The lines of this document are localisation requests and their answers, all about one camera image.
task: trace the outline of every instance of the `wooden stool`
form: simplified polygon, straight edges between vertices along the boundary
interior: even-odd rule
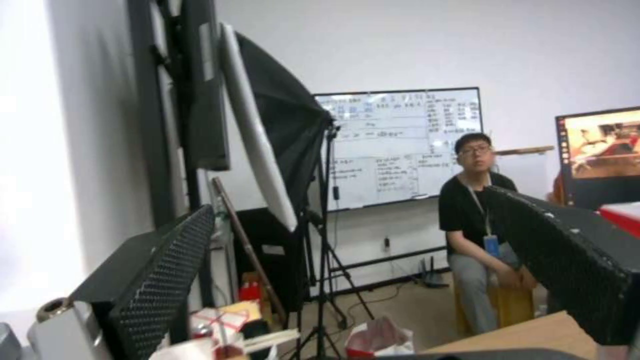
[[[454,279],[454,296],[456,298],[456,327],[460,334],[471,334],[471,325],[467,320],[460,301],[460,292]],[[511,290],[489,286],[489,300],[498,315],[498,328],[515,325],[533,319],[533,296],[531,290]]]

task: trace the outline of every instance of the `glasses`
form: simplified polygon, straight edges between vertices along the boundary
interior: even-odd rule
[[[462,156],[471,156],[473,153],[478,155],[484,155],[491,150],[490,146],[481,145],[476,147],[467,147],[466,149],[462,149],[460,151],[460,155]]]

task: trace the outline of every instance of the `lanyard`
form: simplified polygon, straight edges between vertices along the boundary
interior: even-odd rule
[[[489,182],[489,186],[491,186],[491,175],[487,174],[487,178],[488,178],[488,182]],[[469,186],[468,184],[465,184],[467,186],[467,189],[469,190],[469,193],[471,194],[471,197],[474,199],[474,201],[476,202],[476,205],[478,207],[478,210],[480,210],[480,214],[482,214],[483,218],[484,218],[484,229],[486,230],[486,234],[489,236],[491,235],[491,224],[489,223],[489,209],[487,208],[487,210],[483,210],[482,209],[482,204],[480,204],[480,200],[478,200],[478,196],[476,195],[476,192],[474,191],[474,189]]]

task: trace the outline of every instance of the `tripod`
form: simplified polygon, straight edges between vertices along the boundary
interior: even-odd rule
[[[329,304],[331,304],[333,306],[333,308],[336,310],[336,313],[340,316],[340,321],[339,321],[339,327],[341,329],[346,329],[346,316],[345,314],[338,308],[338,306],[335,303],[335,300],[333,298],[333,286],[332,286],[332,282],[331,280],[336,278],[336,277],[340,277],[340,276],[344,276],[345,279],[347,279],[347,282],[349,283],[349,285],[351,286],[351,288],[354,290],[354,292],[356,293],[356,296],[358,297],[360,303],[362,304],[362,306],[364,307],[364,309],[367,311],[367,314],[369,315],[369,317],[371,319],[374,318],[373,313],[371,312],[371,310],[369,309],[369,306],[367,306],[366,302],[364,301],[364,299],[362,298],[361,294],[359,291],[355,290],[355,284],[353,284],[353,281],[351,280],[351,275],[349,274],[349,272],[347,272],[347,270],[344,268],[344,265],[342,264],[342,262],[340,261],[340,259],[338,258],[338,255],[335,253],[334,249],[331,247],[331,245],[329,244],[329,239],[327,237],[327,213],[328,213],[328,194],[329,194],[329,163],[331,161],[331,151],[332,151],[332,143],[333,140],[335,139],[337,132],[339,130],[339,127],[334,126],[333,124],[331,124],[329,126],[329,128],[327,129],[326,132],[326,149],[325,149],[325,163],[324,163],[324,168],[322,165],[322,161],[318,161],[317,163],[317,171],[318,171],[318,184],[319,184],[319,191],[320,191],[320,207],[321,207],[321,215],[317,215],[311,211],[307,211],[307,221],[312,223],[316,230],[318,231],[318,234],[320,235],[321,238],[321,242],[320,242],[320,274],[319,274],[319,280],[318,280],[318,286],[319,286],[319,290],[318,290],[318,312],[317,312],[317,325],[311,330],[311,333],[309,335],[307,335],[307,337],[300,341],[298,340],[296,342],[296,352],[295,354],[292,356],[292,358],[296,358],[299,359],[300,358],[300,352],[302,351],[302,348],[309,342],[311,341],[311,339],[313,338],[313,336],[316,336],[316,357],[319,359],[324,359],[325,353],[324,353],[324,338],[326,337],[327,341],[329,342],[329,345],[331,346],[331,348],[333,349],[333,351],[335,352],[335,354],[338,356],[338,358],[340,358],[340,352],[338,351],[338,348],[336,347],[335,343],[333,342],[333,340],[331,339],[331,337],[329,336],[329,334],[327,333],[325,327],[324,327],[324,305],[328,302]],[[306,248],[307,248],[307,256],[308,256],[308,263],[309,263],[309,268],[310,268],[310,284],[313,284],[315,282],[314,276],[313,276],[313,262],[311,259],[311,248],[310,248],[310,236],[308,233],[308,226],[307,229],[305,230],[305,237],[306,237]],[[329,262],[331,260],[331,258],[336,262],[336,264],[338,265],[338,268],[340,269],[340,274],[339,275],[330,275],[329,272]],[[324,282],[328,281],[329,282],[329,292],[325,291],[324,289]],[[300,309],[298,310],[298,328],[300,328],[302,326],[302,317],[301,317],[301,311],[302,311],[302,307],[300,307]]]

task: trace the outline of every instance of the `wooden shelf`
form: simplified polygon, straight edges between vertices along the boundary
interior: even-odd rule
[[[524,154],[538,154],[542,152],[547,152],[555,149],[554,146],[538,146],[538,147],[523,147],[521,149],[509,149],[509,150],[500,150],[496,151],[496,155],[504,156],[504,155],[524,155]]]

